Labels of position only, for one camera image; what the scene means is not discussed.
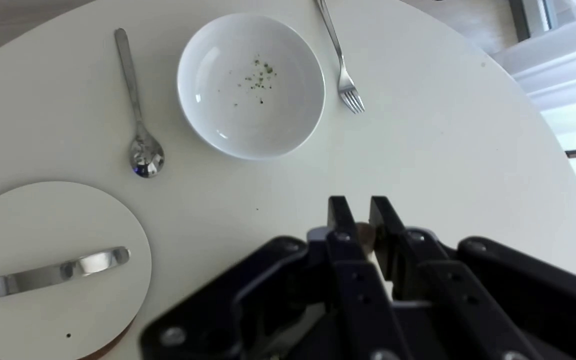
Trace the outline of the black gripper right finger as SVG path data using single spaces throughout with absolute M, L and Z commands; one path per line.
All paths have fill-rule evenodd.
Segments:
M 393 300 L 422 302 L 457 360 L 576 360 L 576 273 L 485 235 L 445 245 L 370 199 Z

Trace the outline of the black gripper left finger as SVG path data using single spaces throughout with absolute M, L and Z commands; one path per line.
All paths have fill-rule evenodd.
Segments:
M 317 356 L 372 360 L 388 348 L 388 302 L 344 195 L 328 199 L 322 237 L 272 237 L 149 324 L 140 351 L 144 360 L 255 360 L 313 304 L 324 305 L 333 338 L 330 348 L 313 344 Z

